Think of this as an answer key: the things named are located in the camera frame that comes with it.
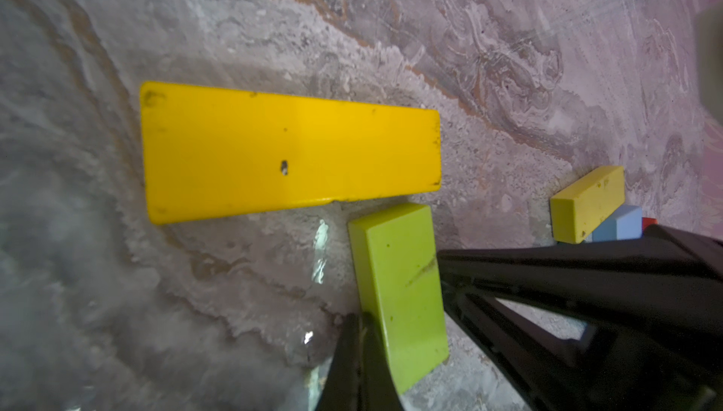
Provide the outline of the light green block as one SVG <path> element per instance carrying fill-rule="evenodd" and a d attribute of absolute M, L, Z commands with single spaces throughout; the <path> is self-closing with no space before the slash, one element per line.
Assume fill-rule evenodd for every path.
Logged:
<path fill-rule="evenodd" d="M 348 223 L 361 309 L 378 323 L 399 394 L 449 347 L 431 208 L 404 203 Z"/>

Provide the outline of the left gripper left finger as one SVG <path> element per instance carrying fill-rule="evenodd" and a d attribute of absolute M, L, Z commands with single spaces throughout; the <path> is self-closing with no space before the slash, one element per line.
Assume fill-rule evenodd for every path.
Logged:
<path fill-rule="evenodd" d="M 344 318 L 318 410 L 401 410 L 380 326 L 368 312 Z"/>

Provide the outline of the yellow block top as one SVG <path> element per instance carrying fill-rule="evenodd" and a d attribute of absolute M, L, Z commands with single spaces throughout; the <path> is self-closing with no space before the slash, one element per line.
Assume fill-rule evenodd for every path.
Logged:
<path fill-rule="evenodd" d="M 157 225 L 431 193 L 433 110 L 187 84 L 141 85 L 147 211 Z"/>

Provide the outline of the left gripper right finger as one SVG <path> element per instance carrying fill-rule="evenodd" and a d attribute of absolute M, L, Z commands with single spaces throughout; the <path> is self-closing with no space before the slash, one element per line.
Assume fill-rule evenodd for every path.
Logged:
<path fill-rule="evenodd" d="M 534 410 L 719 410 L 722 243 L 442 250 L 444 309 Z"/>

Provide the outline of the yellow block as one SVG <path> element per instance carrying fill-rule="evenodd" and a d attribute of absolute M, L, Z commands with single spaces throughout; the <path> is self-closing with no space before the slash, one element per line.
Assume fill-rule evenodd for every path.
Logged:
<path fill-rule="evenodd" d="M 625 202 L 622 166 L 600 166 L 550 198 L 555 241 L 583 243 Z"/>
<path fill-rule="evenodd" d="M 157 225 L 431 193 L 433 110 L 187 84 L 141 85 L 147 211 Z"/>

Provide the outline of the light blue block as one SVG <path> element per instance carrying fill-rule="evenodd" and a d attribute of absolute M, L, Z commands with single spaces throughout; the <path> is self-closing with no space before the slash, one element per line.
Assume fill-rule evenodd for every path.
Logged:
<path fill-rule="evenodd" d="M 642 207 L 624 204 L 592 232 L 592 241 L 598 243 L 639 239 L 643 232 L 642 218 Z"/>

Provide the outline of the yellow block right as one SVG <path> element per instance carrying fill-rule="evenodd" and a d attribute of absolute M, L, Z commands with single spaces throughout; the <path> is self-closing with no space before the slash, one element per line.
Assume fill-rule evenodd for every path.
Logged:
<path fill-rule="evenodd" d="M 555 241 L 583 243 L 625 202 L 622 166 L 600 166 L 550 198 Z"/>

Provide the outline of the red block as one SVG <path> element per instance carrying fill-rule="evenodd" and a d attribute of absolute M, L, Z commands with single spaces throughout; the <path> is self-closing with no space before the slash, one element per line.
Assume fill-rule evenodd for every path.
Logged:
<path fill-rule="evenodd" d="M 658 220 L 656 218 L 651 217 L 643 217 L 642 218 L 642 231 L 645 232 L 647 228 L 650 226 L 655 226 L 658 224 Z"/>

